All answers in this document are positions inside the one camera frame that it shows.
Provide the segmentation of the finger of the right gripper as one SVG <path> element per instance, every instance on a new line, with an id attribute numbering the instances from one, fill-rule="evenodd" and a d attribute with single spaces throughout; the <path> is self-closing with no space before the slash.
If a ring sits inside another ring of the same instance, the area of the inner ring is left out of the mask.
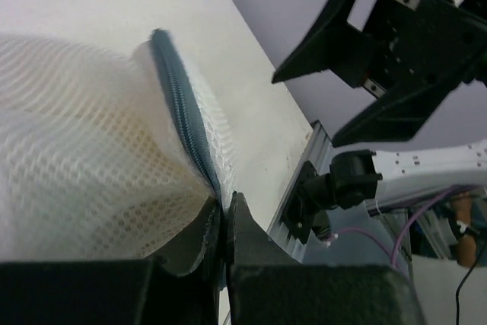
<path id="1" fill-rule="evenodd" d="M 331 71 L 359 88 L 370 75 L 375 41 L 353 27 L 348 17 L 355 0 L 327 0 L 303 40 L 281 63 L 272 83 Z"/>
<path id="2" fill-rule="evenodd" d="M 362 142 L 407 142 L 460 84 L 460 73 L 401 81 L 345 124 L 335 147 Z"/>

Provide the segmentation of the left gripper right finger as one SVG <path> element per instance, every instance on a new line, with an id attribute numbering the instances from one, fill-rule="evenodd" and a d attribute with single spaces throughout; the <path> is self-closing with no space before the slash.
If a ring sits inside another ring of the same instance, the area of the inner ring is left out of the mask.
<path id="1" fill-rule="evenodd" d="M 426 322 L 414 288 L 396 270 L 300 264 L 254 221 L 242 193 L 232 196 L 226 239 L 233 324 Z"/>

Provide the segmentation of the white mesh laundry bag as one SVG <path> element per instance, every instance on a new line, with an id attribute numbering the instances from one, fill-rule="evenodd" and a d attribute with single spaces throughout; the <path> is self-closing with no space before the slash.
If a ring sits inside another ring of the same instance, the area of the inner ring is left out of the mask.
<path id="1" fill-rule="evenodd" d="M 131 56 L 2 34 L 2 260 L 145 257 L 236 188 L 227 118 L 169 32 Z"/>

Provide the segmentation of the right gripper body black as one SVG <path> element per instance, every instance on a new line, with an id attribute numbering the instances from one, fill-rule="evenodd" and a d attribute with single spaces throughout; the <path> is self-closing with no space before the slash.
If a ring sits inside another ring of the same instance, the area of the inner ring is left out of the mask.
<path id="1" fill-rule="evenodd" d="M 377 0 L 363 29 L 379 45 L 362 83 L 381 97 L 400 82 L 486 82 L 486 0 Z"/>

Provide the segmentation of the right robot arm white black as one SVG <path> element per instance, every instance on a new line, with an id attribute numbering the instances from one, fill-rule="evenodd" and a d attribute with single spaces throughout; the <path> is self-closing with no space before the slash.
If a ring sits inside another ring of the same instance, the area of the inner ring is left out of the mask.
<path id="1" fill-rule="evenodd" d="M 332 138 L 329 171 L 304 162 L 279 221 L 306 243 L 326 234 L 322 211 L 367 200 L 392 204 L 449 186 L 486 182 L 486 143 L 386 152 L 365 142 L 407 142 L 460 84 L 486 80 L 486 0 L 376 0 L 362 29 L 348 22 L 355 0 L 328 0 L 273 83 L 329 71 L 374 102 Z"/>

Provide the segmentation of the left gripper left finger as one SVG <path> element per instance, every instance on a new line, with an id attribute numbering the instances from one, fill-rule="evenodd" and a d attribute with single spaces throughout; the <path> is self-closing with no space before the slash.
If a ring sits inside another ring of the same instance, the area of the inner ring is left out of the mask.
<path id="1" fill-rule="evenodd" d="M 3 324 L 216 324 L 221 213 L 138 260 L 1 264 Z"/>

